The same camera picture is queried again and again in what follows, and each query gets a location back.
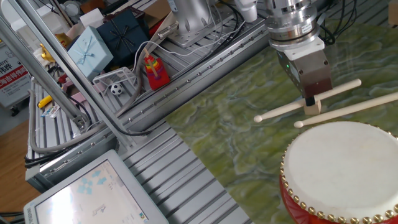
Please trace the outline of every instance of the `light blue gift box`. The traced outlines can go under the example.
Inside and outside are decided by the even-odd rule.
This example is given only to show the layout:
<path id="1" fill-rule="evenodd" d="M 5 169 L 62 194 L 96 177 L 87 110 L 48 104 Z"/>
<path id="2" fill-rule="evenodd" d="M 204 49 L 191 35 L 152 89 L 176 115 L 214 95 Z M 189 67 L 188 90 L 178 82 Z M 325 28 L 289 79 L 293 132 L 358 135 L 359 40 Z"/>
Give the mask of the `light blue gift box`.
<path id="1" fill-rule="evenodd" d="M 113 58 L 98 31 L 91 26 L 80 35 L 68 54 L 91 82 Z"/>

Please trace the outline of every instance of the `dark blue gift box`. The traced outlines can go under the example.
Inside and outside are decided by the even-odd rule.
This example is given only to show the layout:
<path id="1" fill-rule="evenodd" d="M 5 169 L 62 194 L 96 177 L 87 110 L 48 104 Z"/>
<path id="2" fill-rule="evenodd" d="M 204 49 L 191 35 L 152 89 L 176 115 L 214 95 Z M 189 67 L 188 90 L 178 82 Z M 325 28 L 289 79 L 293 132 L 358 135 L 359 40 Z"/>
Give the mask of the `dark blue gift box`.
<path id="1" fill-rule="evenodd" d="M 130 10 L 120 13 L 97 28 L 97 31 L 112 52 L 113 59 L 110 66 L 132 65 L 139 46 L 148 40 Z"/>

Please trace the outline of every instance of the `wooden floor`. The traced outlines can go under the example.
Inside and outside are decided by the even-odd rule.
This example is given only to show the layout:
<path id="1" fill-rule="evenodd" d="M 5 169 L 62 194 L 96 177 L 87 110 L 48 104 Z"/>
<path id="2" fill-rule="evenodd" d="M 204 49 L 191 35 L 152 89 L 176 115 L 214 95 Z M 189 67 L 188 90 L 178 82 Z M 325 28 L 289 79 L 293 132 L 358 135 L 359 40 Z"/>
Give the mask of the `wooden floor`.
<path id="1" fill-rule="evenodd" d="M 20 212 L 40 195 L 25 181 L 28 128 L 25 121 L 0 136 L 0 212 Z"/>

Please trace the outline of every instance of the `marble table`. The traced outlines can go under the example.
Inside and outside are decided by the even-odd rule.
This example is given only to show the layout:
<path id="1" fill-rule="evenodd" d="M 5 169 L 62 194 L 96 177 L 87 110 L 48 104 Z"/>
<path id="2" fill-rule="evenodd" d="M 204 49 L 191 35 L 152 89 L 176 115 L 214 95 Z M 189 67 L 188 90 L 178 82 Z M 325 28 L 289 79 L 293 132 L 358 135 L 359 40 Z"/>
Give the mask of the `marble table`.
<path id="1" fill-rule="evenodd" d="M 334 86 L 355 78 L 363 84 L 322 101 L 323 112 L 398 91 L 398 30 L 355 24 L 325 53 Z M 292 139 L 306 130 L 294 128 L 294 122 L 309 116 L 301 109 L 261 123 L 253 117 L 299 98 L 268 47 L 174 111 L 167 122 L 254 223 L 293 224 L 279 192 L 280 161 Z M 346 120 L 398 134 L 398 101 L 328 122 Z"/>

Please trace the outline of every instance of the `drumhead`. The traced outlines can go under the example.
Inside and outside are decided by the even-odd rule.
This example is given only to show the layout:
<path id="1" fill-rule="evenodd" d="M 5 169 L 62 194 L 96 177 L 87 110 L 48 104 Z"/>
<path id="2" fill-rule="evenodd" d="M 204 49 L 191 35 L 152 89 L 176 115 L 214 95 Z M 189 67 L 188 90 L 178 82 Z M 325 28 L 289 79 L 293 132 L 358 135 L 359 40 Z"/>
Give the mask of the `drumhead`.
<path id="1" fill-rule="evenodd" d="M 398 140 L 379 128 L 316 126 L 291 143 L 282 164 L 295 202 L 320 218 L 368 224 L 398 214 Z"/>

